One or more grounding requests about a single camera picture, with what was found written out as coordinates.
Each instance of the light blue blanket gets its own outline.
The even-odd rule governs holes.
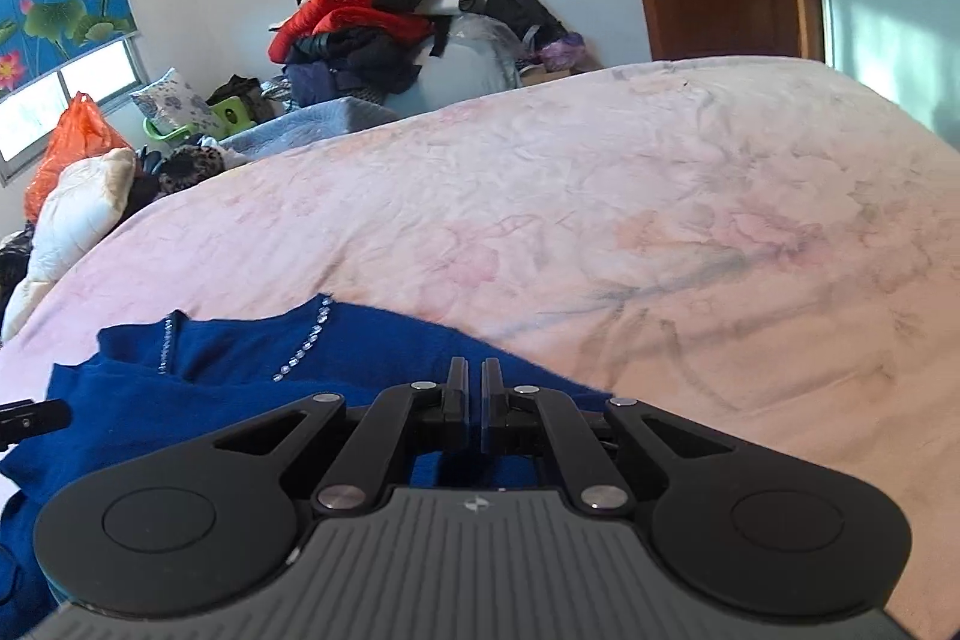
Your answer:
[[[224,139],[221,145],[258,160],[284,150],[302,148],[321,139],[332,139],[376,128],[399,119],[396,112],[368,101],[353,97],[337,98],[304,107],[256,128],[234,134]]]

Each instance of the rhinestone neckline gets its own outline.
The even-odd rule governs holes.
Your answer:
[[[323,297],[320,300],[320,309],[317,311],[317,320],[313,326],[310,327],[310,332],[306,335],[306,340],[304,344],[301,344],[298,349],[294,352],[293,356],[289,357],[287,362],[277,370],[277,374],[274,375],[274,383],[279,383],[282,380],[288,380],[290,371],[299,365],[299,363],[306,358],[306,354],[313,349],[313,346],[317,344],[317,340],[320,338],[320,333],[323,332],[323,326],[326,321],[330,319],[330,305],[333,304],[333,299],[329,296]],[[167,362],[170,357],[170,348],[173,345],[174,338],[174,317],[167,316],[165,321],[163,321],[163,347],[160,349],[160,374],[165,375],[167,373]]]

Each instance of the orange plastic bag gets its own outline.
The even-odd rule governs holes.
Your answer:
[[[27,220],[37,222],[43,202],[56,188],[61,172],[70,164],[95,158],[114,148],[129,147],[127,141],[104,120],[97,102],[85,92],[79,92],[56,124],[40,168],[27,188],[23,199]]]

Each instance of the logo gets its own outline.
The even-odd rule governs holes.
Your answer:
[[[481,496],[473,497],[473,499],[468,499],[464,502],[464,507],[470,512],[475,512],[477,515],[482,513],[484,510],[490,509],[491,504]]]

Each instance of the pink bedsheet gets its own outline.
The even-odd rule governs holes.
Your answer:
[[[870,480],[914,533],[891,610],[960,627],[960,155],[848,78],[613,68],[234,170],[71,271],[0,351],[2,398],[104,326],[318,290]]]

